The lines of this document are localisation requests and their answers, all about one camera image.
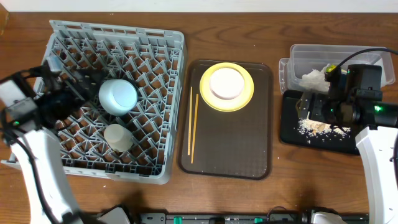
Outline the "small white cup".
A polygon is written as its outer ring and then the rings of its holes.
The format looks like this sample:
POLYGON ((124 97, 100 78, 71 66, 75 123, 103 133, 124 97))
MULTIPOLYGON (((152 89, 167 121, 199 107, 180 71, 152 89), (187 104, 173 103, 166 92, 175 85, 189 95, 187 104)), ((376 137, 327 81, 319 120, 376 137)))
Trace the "small white cup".
POLYGON ((118 152, 128 151, 132 145, 132 133, 120 124, 111 124, 104 130, 104 138, 110 148, 118 152))

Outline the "light blue bowl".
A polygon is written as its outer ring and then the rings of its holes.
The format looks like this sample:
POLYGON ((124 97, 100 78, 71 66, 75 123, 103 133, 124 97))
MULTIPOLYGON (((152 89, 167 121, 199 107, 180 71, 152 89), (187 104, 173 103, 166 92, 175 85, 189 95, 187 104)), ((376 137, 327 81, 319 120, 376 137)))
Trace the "light blue bowl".
POLYGON ((114 116, 123 116, 137 104, 137 90, 133 84, 122 79, 105 81, 99 89, 99 102, 102 108, 114 116))

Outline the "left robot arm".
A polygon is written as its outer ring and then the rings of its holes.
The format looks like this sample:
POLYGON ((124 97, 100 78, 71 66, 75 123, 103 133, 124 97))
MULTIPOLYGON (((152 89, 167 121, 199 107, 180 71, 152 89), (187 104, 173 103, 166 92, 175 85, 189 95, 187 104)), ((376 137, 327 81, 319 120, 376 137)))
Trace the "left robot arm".
POLYGON ((60 78, 55 56, 1 80, 1 132, 21 167, 30 204, 31 223, 98 223, 81 211, 60 158, 57 121, 78 111, 99 92, 106 74, 75 70, 60 78))

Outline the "green snack wrapper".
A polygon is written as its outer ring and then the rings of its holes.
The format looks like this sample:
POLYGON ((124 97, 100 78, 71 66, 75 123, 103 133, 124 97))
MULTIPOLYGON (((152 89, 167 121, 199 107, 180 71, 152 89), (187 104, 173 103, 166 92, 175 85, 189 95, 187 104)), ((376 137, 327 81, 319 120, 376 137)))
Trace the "green snack wrapper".
MULTIPOLYGON (((325 72, 326 72, 326 73, 330 73, 330 72, 332 72, 335 68, 336 68, 336 65, 334 65, 334 64, 328 64, 328 65, 326 66, 325 72)), ((344 75, 347 74, 347 71, 346 71, 346 70, 341 69, 341 72, 342 72, 342 74, 344 74, 344 75)))

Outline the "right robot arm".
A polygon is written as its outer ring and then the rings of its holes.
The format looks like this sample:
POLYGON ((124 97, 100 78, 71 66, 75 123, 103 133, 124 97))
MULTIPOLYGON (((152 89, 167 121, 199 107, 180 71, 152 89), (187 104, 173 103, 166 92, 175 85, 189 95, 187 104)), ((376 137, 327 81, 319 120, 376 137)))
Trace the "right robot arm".
POLYGON ((397 105, 385 103, 382 67, 329 66, 328 93, 306 91, 296 105, 299 118, 333 128, 351 128, 366 178, 370 223, 397 223, 397 105))

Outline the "white tissue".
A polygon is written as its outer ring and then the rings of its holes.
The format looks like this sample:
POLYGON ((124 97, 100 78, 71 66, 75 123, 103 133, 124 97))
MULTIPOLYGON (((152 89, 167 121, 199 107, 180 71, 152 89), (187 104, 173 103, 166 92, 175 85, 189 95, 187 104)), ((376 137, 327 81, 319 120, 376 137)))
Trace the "white tissue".
POLYGON ((325 81, 323 70, 312 70, 310 73, 303 75, 299 85, 306 90, 320 92, 327 92, 330 87, 330 83, 325 81))

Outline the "white bowl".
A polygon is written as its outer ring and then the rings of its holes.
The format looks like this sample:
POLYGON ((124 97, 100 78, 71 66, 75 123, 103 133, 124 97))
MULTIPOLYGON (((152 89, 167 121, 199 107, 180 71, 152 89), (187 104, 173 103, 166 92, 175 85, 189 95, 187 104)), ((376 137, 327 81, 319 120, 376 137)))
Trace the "white bowl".
POLYGON ((244 78, 233 68, 220 68, 211 74, 209 87, 216 97, 232 100, 244 90, 244 78))

